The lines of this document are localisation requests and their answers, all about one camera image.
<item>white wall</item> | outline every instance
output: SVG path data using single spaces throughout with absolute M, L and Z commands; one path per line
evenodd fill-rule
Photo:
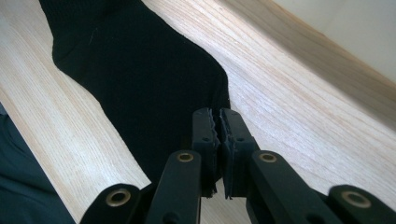
M 273 0 L 396 82 L 396 0 Z

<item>light wood grain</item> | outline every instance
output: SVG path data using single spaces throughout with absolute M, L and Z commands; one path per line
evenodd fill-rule
M 314 189 L 327 193 L 330 186 L 352 184 L 396 209 L 394 83 L 272 1 L 144 2 L 220 62 L 229 76 L 233 109 L 262 149 L 283 155 Z M 86 193 L 73 182 L 95 192 L 104 184 L 66 162 L 84 162 L 88 174 L 106 176 L 107 183 L 125 177 L 145 186 L 131 157 L 107 161 L 99 152 L 101 144 L 116 142 L 106 151 L 126 156 L 100 106 L 52 64 L 50 30 L 38 3 L 2 0 L 0 8 L 0 101 L 60 186 L 75 219 L 93 195 L 73 201 L 74 194 Z M 114 168 L 119 162 L 135 171 L 120 173 Z M 225 201 L 222 192 L 204 199 L 202 223 L 247 222 L 244 200 Z

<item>black cloth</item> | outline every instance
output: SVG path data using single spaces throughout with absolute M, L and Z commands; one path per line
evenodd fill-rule
M 141 1 L 40 4 L 54 63 L 99 101 L 151 181 L 170 153 L 190 147 L 193 111 L 230 106 L 221 66 Z M 0 223 L 73 222 L 12 122 L 0 121 L 8 123 L 0 134 Z M 9 129 L 18 137 L 10 140 Z

